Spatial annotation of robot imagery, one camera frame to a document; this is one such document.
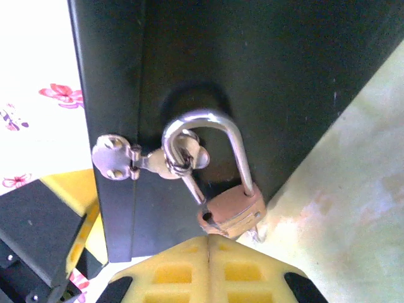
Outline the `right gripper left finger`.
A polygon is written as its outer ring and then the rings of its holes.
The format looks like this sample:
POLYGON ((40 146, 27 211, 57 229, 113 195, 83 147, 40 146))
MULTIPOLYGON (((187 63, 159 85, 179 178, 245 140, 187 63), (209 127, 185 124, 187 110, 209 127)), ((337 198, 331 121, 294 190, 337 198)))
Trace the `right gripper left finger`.
POLYGON ((194 237, 116 273, 98 302, 208 302, 208 238, 194 237))

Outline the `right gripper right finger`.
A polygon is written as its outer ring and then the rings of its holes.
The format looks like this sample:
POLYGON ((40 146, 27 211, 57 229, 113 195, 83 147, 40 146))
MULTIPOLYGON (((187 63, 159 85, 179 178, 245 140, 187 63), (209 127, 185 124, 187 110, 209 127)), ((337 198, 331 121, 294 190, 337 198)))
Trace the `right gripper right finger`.
POLYGON ((210 302, 326 302, 300 269, 221 235, 208 236, 210 302))

